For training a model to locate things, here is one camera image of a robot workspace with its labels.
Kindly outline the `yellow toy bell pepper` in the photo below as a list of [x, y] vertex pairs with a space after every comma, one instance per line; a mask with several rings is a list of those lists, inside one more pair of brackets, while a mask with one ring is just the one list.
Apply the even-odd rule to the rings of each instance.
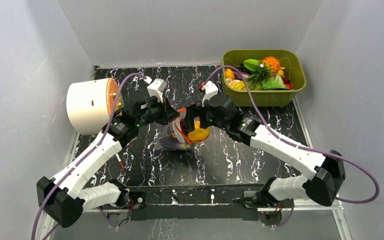
[[194, 130], [187, 134], [187, 138], [193, 143], [205, 141], [210, 136], [210, 128], [201, 128], [199, 120], [194, 122]]

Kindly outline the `small orange tipped pen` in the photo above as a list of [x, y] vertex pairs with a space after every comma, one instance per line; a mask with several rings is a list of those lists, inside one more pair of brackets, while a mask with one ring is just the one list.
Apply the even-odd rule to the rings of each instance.
[[117, 160], [118, 160], [118, 163], [119, 163], [119, 165], [120, 165], [120, 168], [121, 168], [122, 170], [124, 170], [124, 169], [125, 169], [125, 165], [124, 165], [124, 163], [123, 163], [123, 161], [122, 161], [120, 155], [119, 155], [118, 153], [116, 153], [115, 156], [116, 156], [116, 158], [117, 158]]

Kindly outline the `green toy cabbage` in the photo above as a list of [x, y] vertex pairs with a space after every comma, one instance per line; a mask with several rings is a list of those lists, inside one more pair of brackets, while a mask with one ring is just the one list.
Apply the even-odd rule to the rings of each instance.
[[289, 90], [282, 80], [282, 78], [276, 74], [267, 79], [262, 83], [263, 90]]

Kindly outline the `olive green plastic bin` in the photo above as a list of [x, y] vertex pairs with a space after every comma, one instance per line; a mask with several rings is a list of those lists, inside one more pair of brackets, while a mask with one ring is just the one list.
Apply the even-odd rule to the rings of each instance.
[[223, 71], [223, 92], [239, 107], [252, 106], [248, 93], [259, 107], [284, 107], [307, 85], [299, 58], [289, 50], [229, 50], [222, 64], [240, 71]]

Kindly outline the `white cylinder orange lid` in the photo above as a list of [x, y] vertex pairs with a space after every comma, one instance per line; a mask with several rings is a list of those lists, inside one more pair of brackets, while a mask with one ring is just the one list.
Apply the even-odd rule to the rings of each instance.
[[124, 106], [122, 96], [116, 98], [119, 85], [114, 78], [73, 83], [66, 95], [66, 111], [70, 123], [81, 135], [101, 131], [114, 111]]

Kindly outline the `clear orange zip top bag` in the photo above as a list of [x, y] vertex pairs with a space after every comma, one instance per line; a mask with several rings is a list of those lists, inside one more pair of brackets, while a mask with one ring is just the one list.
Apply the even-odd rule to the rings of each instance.
[[183, 118], [186, 115], [186, 108], [181, 108], [180, 116], [171, 121], [155, 142], [157, 151], [189, 151], [195, 144], [188, 139], [188, 130], [183, 125]]

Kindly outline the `purple toy eggplant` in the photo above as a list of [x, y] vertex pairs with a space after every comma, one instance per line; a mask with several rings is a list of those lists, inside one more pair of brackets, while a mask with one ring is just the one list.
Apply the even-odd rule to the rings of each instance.
[[243, 79], [246, 80], [249, 77], [249, 74], [242, 72], [242, 71], [233, 71], [234, 79], [242, 81]]

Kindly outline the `yellow toy starfruit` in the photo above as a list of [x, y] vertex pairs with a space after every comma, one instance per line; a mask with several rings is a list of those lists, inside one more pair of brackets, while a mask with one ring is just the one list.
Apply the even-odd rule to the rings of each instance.
[[240, 81], [234, 85], [233, 89], [237, 91], [245, 91], [246, 90], [245, 83], [243, 81]]

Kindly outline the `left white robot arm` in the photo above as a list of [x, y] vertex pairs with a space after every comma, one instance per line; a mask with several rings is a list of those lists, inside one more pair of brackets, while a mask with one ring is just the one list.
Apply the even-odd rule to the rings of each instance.
[[39, 212], [45, 212], [61, 227], [72, 226], [80, 216], [103, 205], [126, 208], [131, 204], [130, 188], [116, 179], [85, 188], [91, 177], [151, 123], [168, 125], [180, 113], [166, 98], [155, 96], [133, 105], [132, 111], [116, 110], [95, 140], [72, 163], [52, 178], [43, 176], [36, 184]]

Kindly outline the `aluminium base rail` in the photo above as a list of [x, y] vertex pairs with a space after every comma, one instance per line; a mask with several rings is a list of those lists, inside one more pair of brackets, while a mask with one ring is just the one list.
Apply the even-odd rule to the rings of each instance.
[[[67, 198], [61, 203], [58, 203], [55, 199], [52, 202], [53, 205], [47, 206], [45, 211], [55, 220], [67, 220], [70, 223], [77, 221], [83, 213], [100, 207], [104, 207], [108, 211], [119, 212], [125, 209], [133, 212], [134, 202], [130, 198], [130, 191], [123, 191], [120, 194], [120, 197], [122, 198], [120, 203], [110, 202], [110, 198], [98, 198], [97, 191], [98, 188], [96, 187], [84, 189], [77, 199], [72, 200]], [[335, 201], [331, 206], [322, 206], [310, 200], [298, 199], [291, 201], [292, 206], [290, 209], [284, 211], [290, 211], [291, 209], [298, 211], [338, 210], [340, 208], [339, 202], [337, 201]]]

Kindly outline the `toy garlic bulb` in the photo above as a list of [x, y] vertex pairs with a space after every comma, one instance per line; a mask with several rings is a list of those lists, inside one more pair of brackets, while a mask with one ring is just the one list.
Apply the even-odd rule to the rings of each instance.
[[231, 79], [231, 78], [226, 78], [225, 79], [227, 85], [231, 88], [234, 88], [237, 84], [241, 83], [242, 80], [239, 79]]

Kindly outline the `light green toy vegetable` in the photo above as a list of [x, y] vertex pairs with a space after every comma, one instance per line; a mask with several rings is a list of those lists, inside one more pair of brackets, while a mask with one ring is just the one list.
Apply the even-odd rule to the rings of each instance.
[[243, 61], [243, 66], [251, 72], [256, 72], [261, 66], [261, 62], [257, 59], [246, 59]]

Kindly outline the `toy pineapple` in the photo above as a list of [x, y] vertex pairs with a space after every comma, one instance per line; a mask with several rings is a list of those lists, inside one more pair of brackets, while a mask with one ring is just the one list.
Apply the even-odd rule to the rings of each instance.
[[279, 75], [279, 71], [282, 70], [279, 60], [275, 57], [268, 56], [259, 61], [261, 65], [258, 70], [255, 72], [250, 71], [250, 75], [246, 79], [249, 89], [254, 91], [263, 91], [263, 81], [274, 75]]

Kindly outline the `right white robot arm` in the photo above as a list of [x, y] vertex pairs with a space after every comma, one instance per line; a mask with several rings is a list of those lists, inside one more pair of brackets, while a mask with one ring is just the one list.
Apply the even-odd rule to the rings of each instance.
[[275, 207], [286, 199], [310, 199], [329, 207], [346, 178], [344, 163], [338, 157], [305, 150], [302, 144], [275, 133], [259, 117], [242, 113], [226, 94], [188, 106], [182, 122], [189, 132], [195, 129], [195, 119], [199, 119], [201, 128], [224, 130], [234, 141], [262, 150], [301, 173], [288, 178], [271, 177], [259, 192], [242, 200], [251, 208]]

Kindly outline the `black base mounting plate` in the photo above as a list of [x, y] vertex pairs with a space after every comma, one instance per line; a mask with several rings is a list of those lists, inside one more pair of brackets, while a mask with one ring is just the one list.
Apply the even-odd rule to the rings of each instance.
[[261, 184], [134, 186], [130, 188], [134, 221], [156, 219], [241, 219], [258, 221], [274, 214], [280, 221], [291, 200], [268, 203]]

